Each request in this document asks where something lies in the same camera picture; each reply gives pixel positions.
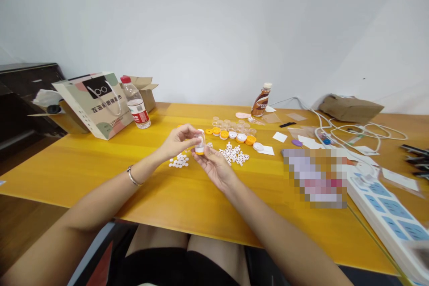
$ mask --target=pixelated area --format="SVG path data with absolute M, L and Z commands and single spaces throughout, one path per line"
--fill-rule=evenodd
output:
M 347 158 L 337 150 L 283 150 L 291 208 L 347 208 Z

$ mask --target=black shorts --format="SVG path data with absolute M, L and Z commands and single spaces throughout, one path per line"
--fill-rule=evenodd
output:
M 211 259 L 183 248 L 151 248 L 126 257 L 115 285 L 137 286 L 145 282 L 157 286 L 238 285 Z

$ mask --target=white wall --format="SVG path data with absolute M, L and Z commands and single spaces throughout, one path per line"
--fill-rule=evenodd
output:
M 0 63 L 153 76 L 158 101 L 251 105 L 270 81 L 271 103 L 429 114 L 428 18 L 428 0 L 0 0 Z

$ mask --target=floor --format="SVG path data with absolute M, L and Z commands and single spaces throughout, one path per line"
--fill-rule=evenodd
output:
M 44 138 L 0 161 L 0 175 L 55 142 Z M 0 276 L 65 212 L 66 208 L 0 195 Z

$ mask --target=shopping bag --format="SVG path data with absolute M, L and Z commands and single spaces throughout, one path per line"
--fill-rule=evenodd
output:
M 114 73 L 85 75 L 52 85 L 99 139 L 112 138 L 133 121 Z

